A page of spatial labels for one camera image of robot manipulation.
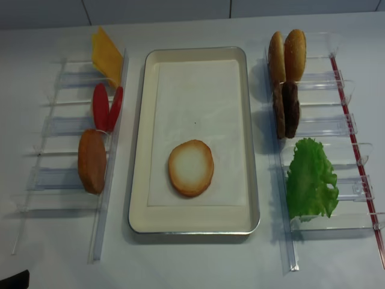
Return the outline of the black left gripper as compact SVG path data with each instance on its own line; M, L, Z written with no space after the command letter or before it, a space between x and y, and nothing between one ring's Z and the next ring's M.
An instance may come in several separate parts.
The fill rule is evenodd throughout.
M1 280L0 289L27 289L29 287L29 277L29 270L24 270Z

